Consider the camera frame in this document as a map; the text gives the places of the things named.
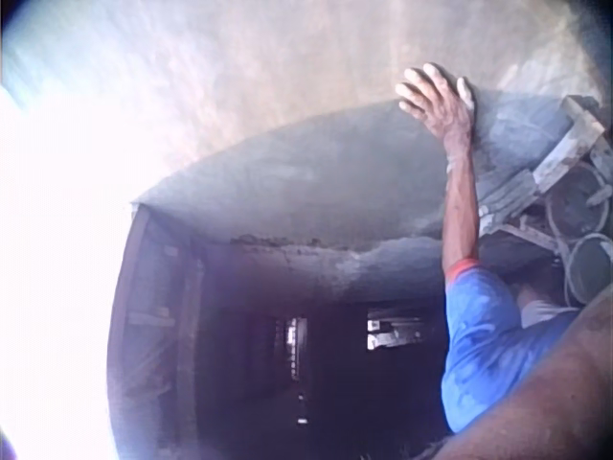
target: blue shirt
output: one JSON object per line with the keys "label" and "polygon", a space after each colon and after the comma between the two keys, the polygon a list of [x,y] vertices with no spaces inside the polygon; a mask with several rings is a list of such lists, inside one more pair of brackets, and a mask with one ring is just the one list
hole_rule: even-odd
{"label": "blue shirt", "polygon": [[443,407],[456,433],[509,394],[577,317],[565,312],[522,329],[509,288],[480,266],[447,287],[446,315]]}

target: hand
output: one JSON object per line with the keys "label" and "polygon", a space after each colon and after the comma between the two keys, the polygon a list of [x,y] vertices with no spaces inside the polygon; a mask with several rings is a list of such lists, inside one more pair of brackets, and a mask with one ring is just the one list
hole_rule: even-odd
{"label": "hand", "polygon": [[475,103],[466,80],[458,80],[456,94],[434,65],[425,64],[423,71],[431,81],[415,69],[404,72],[408,82],[396,85],[400,108],[443,141],[447,156],[469,153]]}

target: fingers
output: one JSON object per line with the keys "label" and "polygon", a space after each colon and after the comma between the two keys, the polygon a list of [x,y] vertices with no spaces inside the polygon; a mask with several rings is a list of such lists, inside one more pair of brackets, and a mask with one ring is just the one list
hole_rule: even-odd
{"label": "fingers", "polygon": [[432,104],[436,104],[441,99],[441,95],[434,85],[425,79],[417,70],[406,69],[404,71],[404,77],[409,81],[409,83],[418,88],[421,94],[428,98]]}
{"label": "fingers", "polygon": [[396,85],[396,92],[399,96],[406,99],[409,103],[416,105],[421,110],[429,111],[432,108],[432,103],[426,99],[419,91],[414,90],[406,83]]}
{"label": "fingers", "polygon": [[460,99],[462,99],[464,104],[466,104],[468,110],[473,112],[475,109],[475,101],[472,98],[472,92],[470,91],[468,83],[464,77],[461,77],[458,80],[458,94],[460,95]]}
{"label": "fingers", "polygon": [[449,88],[449,81],[447,81],[441,71],[430,63],[423,65],[423,71],[428,77],[430,77],[430,80],[432,80],[436,86],[439,94],[441,94],[441,96],[444,98],[447,97],[451,89]]}
{"label": "fingers", "polygon": [[421,110],[420,108],[415,107],[411,103],[407,103],[406,101],[400,101],[398,105],[400,106],[400,109],[412,115],[413,117],[420,120],[421,122],[423,122],[426,119],[425,112]]}

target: red sleeve trim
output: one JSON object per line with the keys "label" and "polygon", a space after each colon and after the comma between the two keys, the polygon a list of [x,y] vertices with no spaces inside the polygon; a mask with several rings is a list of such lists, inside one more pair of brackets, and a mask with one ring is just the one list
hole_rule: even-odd
{"label": "red sleeve trim", "polygon": [[449,286],[451,283],[456,281],[458,276],[478,264],[479,261],[476,259],[462,259],[461,261],[456,262],[444,274],[445,283]]}

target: concrete ceiling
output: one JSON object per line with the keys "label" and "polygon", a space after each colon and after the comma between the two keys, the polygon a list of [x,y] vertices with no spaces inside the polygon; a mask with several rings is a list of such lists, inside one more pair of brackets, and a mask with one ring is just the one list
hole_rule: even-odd
{"label": "concrete ceiling", "polygon": [[26,110],[96,111],[102,136],[121,120],[130,149],[91,160],[109,184],[138,178],[126,199],[211,241],[365,251],[426,238],[414,260],[436,265],[445,161],[396,108],[403,69],[469,78],[489,189],[561,137],[563,96],[609,101],[594,24],[554,0],[32,1],[5,30],[3,84]]}

